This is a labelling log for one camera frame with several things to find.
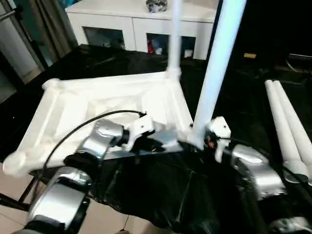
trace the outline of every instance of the object on cabinet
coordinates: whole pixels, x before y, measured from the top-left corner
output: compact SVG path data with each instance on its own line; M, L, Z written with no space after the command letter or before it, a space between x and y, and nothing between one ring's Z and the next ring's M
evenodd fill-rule
M149 12L161 12L167 10L168 2L167 0L146 0L146 6Z

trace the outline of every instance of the glass cabinet door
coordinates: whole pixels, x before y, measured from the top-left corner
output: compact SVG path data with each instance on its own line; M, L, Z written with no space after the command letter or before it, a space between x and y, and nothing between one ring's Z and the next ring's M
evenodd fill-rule
M121 30L83 27L89 45L125 49Z

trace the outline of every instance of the tile floor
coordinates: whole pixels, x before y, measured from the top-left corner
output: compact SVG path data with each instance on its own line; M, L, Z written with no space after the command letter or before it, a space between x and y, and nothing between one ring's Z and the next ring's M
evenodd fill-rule
M0 164L0 193L18 199L32 176L13 178L2 171ZM26 222L26 213L0 205L0 234L11 234L20 230ZM87 216L79 234L114 234L121 230L126 222L127 215L118 213L108 206L91 202ZM130 216L126 227L133 234L169 234L168 230L155 227L147 220Z

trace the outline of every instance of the metal stand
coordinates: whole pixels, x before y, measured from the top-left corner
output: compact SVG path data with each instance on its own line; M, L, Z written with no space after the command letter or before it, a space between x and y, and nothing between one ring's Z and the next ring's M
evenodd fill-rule
M32 187L34 186L35 182L36 178L33 177L33 179L30 181L30 183L28 184L28 186L26 187L26 189L24 190L18 201L4 194L0 194L0 205L28 212L30 204L26 204L24 203L24 201L28 196L29 192L31 191Z

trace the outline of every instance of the white cylinder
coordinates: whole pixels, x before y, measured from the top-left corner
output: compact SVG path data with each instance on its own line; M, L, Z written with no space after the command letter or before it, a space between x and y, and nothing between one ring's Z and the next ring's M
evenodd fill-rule
M180 54L181 54L181 36L180 36L180 18L182 11L182 0L173 0L172 28L169 38L168 68L170 71L180 73Z
M271 80L265 82L272 116L277 132L279 146L284 159L284 166L299 176L304 182L308 181L308 170L301 161L291 129L288 125L277 91ZM290 174L285 174L285 179L292 183L298 183Z
M193 132L188 136L188 141L200 149L203 148L207 124L215 109L245 5L246 0L224 0L222 4Z
M288 125L291 129L292 136L297 145L301 160L307 166L309 172L309 183L312 182L312 144L308 137L308 134L304 130L302 123L294 110L291 102L289 101L281 83L274 81L275 89L278 93L278 97L282 108L284 110Z

